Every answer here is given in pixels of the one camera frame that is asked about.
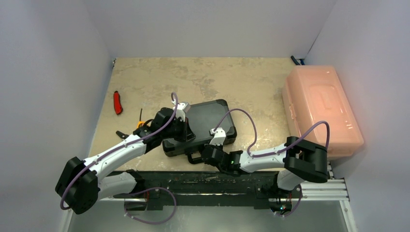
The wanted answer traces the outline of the black poker set case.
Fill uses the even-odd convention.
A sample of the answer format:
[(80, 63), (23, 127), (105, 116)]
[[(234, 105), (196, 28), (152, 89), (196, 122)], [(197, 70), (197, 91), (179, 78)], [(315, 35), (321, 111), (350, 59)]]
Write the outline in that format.
[(204, 146), (211, 141), (213, 136), (210, 134), (210, 130), (215, 128), (228, 111), (229, 106), (224, 99), (191, 105), (186, 116), (189, 120), (190, 129), (195, 134), (195, 139), (184, 143), (177, 142), (174, 139), (164, 140), (162, 148), (165, 155), (168, 157), (186, 155), (189, 163), (202, 163), (201, 157), (193, 158), (192, 154), (201, 152)]

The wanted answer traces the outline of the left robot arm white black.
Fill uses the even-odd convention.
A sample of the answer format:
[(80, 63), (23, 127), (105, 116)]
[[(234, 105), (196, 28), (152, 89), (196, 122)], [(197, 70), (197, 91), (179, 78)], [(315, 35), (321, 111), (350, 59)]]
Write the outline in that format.
[(176, 103), (173, 108), (164, 107), (156, 113), (150, 125), (137, 128), (121, 143), (93, 157), (68, 160), (55, 187), (61, 197), (60, 208), (82, 214), (101, 198), (122, 193), (140, 197), (144, 193), (142, 182), (129, 172), (114, 176), (111, 172), (149, 153), (166, 139), (192, 140), (194, 135), (186, 117), (188, 109), (186, 102)]

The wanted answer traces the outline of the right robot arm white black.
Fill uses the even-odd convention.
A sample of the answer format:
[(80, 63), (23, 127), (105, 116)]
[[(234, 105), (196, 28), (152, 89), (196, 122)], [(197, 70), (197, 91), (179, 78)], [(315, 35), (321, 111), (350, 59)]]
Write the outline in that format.
[(216, 167), (221, 173), (240, 176), (259, 170), (280, 168), (271, 184), (279, 197), (304, 181), (327, 182), (327, 148), (290, 136), (286, 143), (251, 154), (243, 150), (226, 153), (220, 145), (206, 145), (200, 152), (203, 163)]

